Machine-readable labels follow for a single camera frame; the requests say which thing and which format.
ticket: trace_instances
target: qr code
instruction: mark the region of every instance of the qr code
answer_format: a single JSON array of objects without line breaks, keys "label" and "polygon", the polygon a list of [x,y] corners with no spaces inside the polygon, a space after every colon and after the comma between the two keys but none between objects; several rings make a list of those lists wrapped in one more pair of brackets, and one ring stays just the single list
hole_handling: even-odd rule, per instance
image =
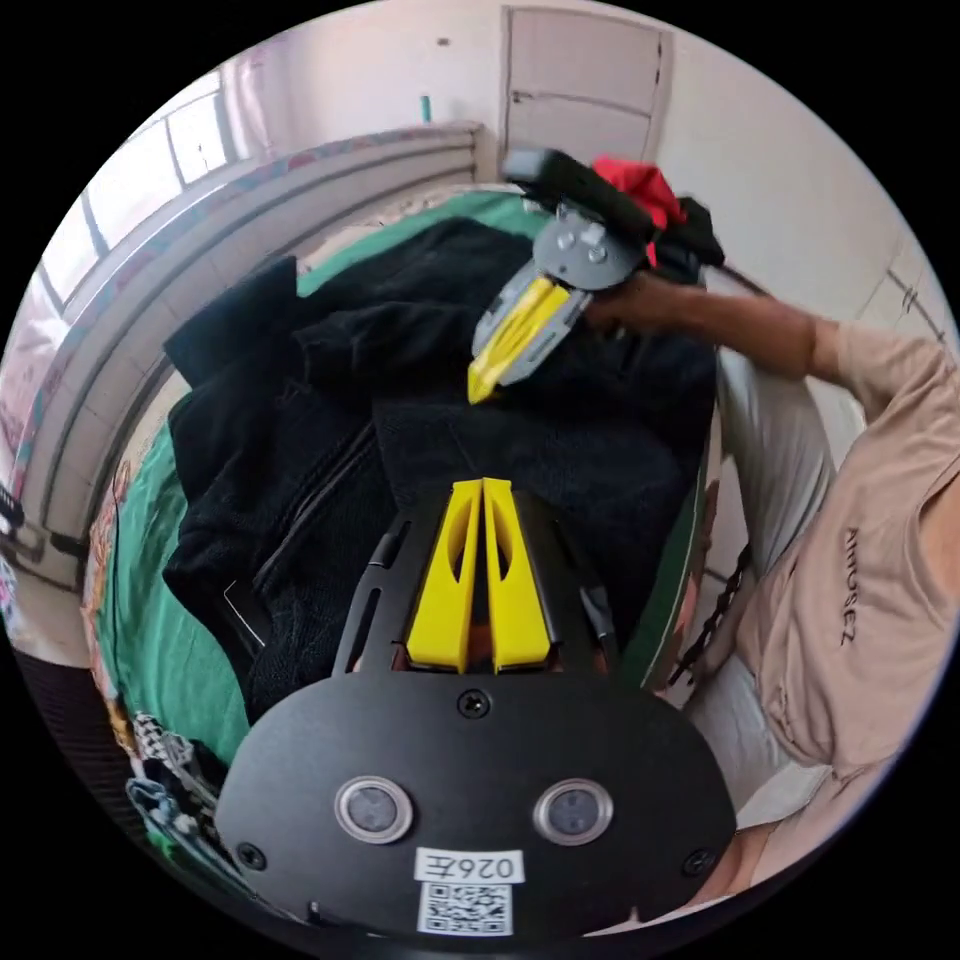
[{"label": "qr code", "polygon": [[509,884],[425,883],[418,930],[454,937],[512,936],[512,888]]}]

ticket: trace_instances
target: beige t-shirt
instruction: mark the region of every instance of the beige t-shirt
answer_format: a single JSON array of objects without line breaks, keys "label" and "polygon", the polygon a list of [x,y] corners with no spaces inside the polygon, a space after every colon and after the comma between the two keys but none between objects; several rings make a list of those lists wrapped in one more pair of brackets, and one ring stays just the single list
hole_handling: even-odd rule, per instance
[{"label": "beige t-shirt", "polygon": [[773,832],[755,882],[819,846],[866,798],[929,700],[958,613],[919,534],[924,504],[960,473],[956,364],[936,344],[852,325],[840,328],[839,362],[867,429],[737,630],[777,739],[832,775]]}]

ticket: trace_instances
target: black jacket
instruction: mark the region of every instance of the black jacket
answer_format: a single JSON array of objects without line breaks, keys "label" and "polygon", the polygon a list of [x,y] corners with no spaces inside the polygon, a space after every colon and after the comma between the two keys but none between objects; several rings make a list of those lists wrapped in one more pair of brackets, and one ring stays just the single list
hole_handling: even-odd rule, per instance
[{"label": "black jacket", "polygon": [[[308,298],[280,263],[168,344],[194,389],[170,414],[187,511],[164,576],[228,654],[218,597],[254,585],[272,640],[249,667],[231,654],[251,721],[329,674],[396,510],[456,480],[504,477],[559,510],[629,637],[703,454],[714,354],[682,337],[634,351],[579,331],[500,401],[468,406],[474,327],[530,253],[526,239],[450,219]],[[264,571],[351,443],[306,538]]]}]

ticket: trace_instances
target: black chain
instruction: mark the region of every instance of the black chain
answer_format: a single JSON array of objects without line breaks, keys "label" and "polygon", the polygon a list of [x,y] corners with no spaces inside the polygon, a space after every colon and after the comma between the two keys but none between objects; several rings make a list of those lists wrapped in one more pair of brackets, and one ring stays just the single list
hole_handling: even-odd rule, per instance
[{"label": "black chain", "polygon": [[[707,617],[703,629],[700,631],[700,636],[697,637],[687,652],[677,661],[676,669],[668,681],[669,686],[672,687],[680,677],[703,656],[713,634],[716,632],[717,627],[720,626],[720,622],[727,615],[730,604],[733,603],[733,598],[737,595],[737,591],[743,583],[743,575],[746,573],[747,567],[750,566],[750,560],[751,552],[750,544],[748,543],[743,550],[740,551],[740,556],[737,557],[737,568],[730,574],[727,582],[724,584],[723,592],[717,598],[717,605],[714,607],[713,613]],[[692,684],[693,677],[690,677],[687,683]]]}]

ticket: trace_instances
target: zipper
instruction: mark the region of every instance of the zipper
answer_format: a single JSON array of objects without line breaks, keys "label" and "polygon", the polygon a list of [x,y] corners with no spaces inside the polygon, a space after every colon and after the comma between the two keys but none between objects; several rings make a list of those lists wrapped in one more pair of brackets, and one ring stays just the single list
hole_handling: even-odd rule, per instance
[{"label": "zipper", "polygon": [[317,511],[330,499],[334,491],[360,462],[360,459],[370,446],[373,435],[373,423],[367,423],[350,443],[347,444],[340,456],[333,461],[331,466],[323,474],[319,483],[304,497],[301,504],[297,507],[293,515],[293,520],[283,539],[280,541],[280,544],[273,553],[267,557],[256,574],[254,574],[254,592],[259,592],[277,564],[290,550],[294,549],[297,544],[300,543],[304,534],[309,529],[310,521],[317,514]]}]

